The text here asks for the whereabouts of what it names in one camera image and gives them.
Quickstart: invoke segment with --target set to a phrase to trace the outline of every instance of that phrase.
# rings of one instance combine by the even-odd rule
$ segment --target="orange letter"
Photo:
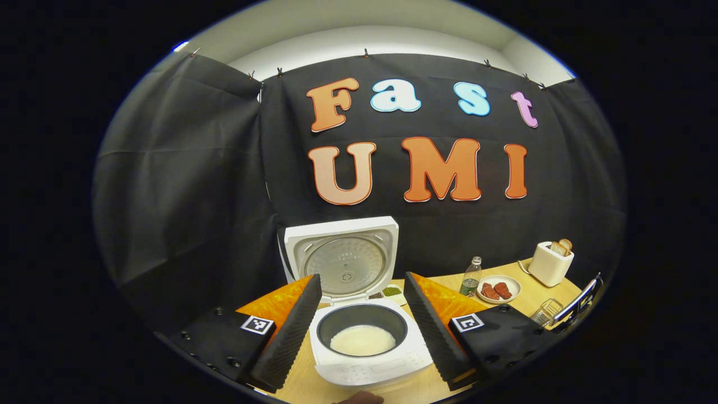
[[[314,102],[314,118],[316,120],[312,124],[312,132],[338,127],[347,121],[346,116],[337,114],[336,108],[338,105],[346,111],[352,106],[352,97],[349,95],[349,91],[342,90],[342,88],[354,91],[359,88],[359,82],[353,78],[345,78],[307,92],[307,97],[312,97]],[[334,96],[335,90],[339,90],[337,96]]]
[[[454,177],[456,185],[451,191],[452,199],[476,201],[481,198],[481,190],[476,186],[479,142],[474,139],[457,140],[446,161],[428,137],[409,137],[401,146],[409,151],[411,159],[411,187],[404,193],[407,202],[426,202],[432,198],[432,193],[426,189],[427,177],[439,199],[446,197]]]
[[[523,198],[528,193],[523,184],[523,158],[526,156],[526,148],[520,144],[507,144],[503,147],[503,151],[508,155],[506,198]]]
[[[343,190],[337,186],[334,159],[339,155],[336,147],[318,147],[309,151],[314,162],[314,184],[317,192],[326,202],[335,205],[356,205],[371,193],[371,154],[376,150],[372,142],[352,143],[347,153],[354,156],[357,182],[354,188]]]

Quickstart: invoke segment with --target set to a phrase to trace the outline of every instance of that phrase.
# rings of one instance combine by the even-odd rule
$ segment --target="screw hole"
[[[237,367],[237,368],[242,367],[242,362],[236,358],[227,357],[227,363],[233,367]]]

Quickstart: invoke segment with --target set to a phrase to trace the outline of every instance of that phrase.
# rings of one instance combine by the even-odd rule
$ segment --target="rice cooker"
[[[289,227],[284,235],[293,279],[320,274],[322,302],[309,326],[315,368],[336,385],[362,386],[403,378],[432,363],[415,320],[387,298],[369,299],[390,283],[396,261],[398,224],[390,216]],[[339,332],[376,326],[396,341],[370,356],[331,348]]]

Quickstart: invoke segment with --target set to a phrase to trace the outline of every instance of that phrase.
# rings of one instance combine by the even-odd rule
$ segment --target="glass bottle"
[[[459,293],[464,296],[473,296],[476,294],[476,288],[481,280],[481,257],[473,257],[471,265],[464,272],[464,279],[461,281],[461,289]]]

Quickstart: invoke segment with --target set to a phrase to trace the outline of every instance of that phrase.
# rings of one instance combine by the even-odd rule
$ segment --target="bread slice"
[[[574,245],[571,244],[571,242],[568,239],[560,239],[559,244],[566,247],[566,249],[568,250],[566,255],[571,254],[571,249],[574,248]]]
[[[566,249],[566,247],[560,245],[557,242],[551,242],[551,251],[557,253],[562,257],[565,257],[568,253],[568,249]]]

